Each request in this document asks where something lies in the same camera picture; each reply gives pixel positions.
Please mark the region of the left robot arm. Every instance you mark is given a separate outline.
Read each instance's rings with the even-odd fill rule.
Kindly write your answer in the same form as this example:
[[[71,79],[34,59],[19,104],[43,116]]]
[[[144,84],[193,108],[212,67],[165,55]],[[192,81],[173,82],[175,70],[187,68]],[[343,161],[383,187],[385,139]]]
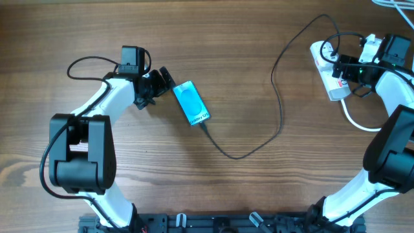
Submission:
[[[83,199],[96,213],[102,232],[146,232],[136,207],[115,183],[112,126],[131,105],[143,109],[171,90],[165,67],[151,68],[150,53],[124,45],[121,61],[99,80],[101,88],[70,114],[50,120],[49,144],[39,165],[42,187],[58,199]]]

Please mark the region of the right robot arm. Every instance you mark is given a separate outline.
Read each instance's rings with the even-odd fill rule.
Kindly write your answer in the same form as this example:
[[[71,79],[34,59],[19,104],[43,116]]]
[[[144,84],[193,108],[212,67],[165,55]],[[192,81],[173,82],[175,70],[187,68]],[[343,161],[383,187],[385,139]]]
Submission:
[[[303,220],[307,232],[354,232],[356,220],[379,202],[413,189],[413,71],[404,68],[410,39],[360,36],[359,57],[338,54],[329,40],[310,52],[330,100],[345,102],[349,83],[377,94],[389,118],[367,147],[362,169],[341,190],[322,197]]]

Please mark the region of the smartphone with teal screen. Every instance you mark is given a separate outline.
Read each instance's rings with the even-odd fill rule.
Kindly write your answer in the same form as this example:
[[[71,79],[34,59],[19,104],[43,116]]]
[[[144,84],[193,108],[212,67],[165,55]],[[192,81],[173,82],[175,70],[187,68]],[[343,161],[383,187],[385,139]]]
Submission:
[[[173,93],[191,126],[200,124],[211,117],[195,84],[191,80],[174,87]]]

